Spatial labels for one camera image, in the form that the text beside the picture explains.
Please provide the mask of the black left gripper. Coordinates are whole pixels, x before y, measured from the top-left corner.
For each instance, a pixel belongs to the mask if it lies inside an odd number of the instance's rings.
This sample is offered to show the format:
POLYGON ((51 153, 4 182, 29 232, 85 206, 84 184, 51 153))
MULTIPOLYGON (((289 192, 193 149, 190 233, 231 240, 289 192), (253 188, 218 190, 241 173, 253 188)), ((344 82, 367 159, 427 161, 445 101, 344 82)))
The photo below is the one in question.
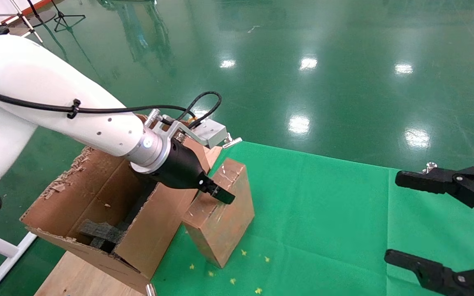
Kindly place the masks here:
POLYGON ((161 183, 181 190, 198 189, 224 204, 233 203, 235 195, 207 176, 208 162, 204 155, 199 157, 178 140, 171 140, 170 143, 169 155, 156 171, 147 174, 137 172, 137 179, 141 183, 161 183))

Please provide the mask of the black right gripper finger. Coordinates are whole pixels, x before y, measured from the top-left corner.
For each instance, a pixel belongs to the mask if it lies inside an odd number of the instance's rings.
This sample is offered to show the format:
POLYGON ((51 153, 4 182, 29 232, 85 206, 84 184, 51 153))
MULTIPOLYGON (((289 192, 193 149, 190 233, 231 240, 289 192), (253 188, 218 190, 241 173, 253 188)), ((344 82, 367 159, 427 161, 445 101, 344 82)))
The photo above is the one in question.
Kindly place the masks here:
POLYGON ((393 249, 385 252, 384 260, 414 273, 426 290, 444 296, 474 296, 474 269, 455 272, 439 262, 393 249))
POLYGON ((433 194, 449 194, 462 204, 474 209, 474 166, 463 170, 440 167, 426 168, 423 172, 399 171, 395 177, 399 187, 433 194))

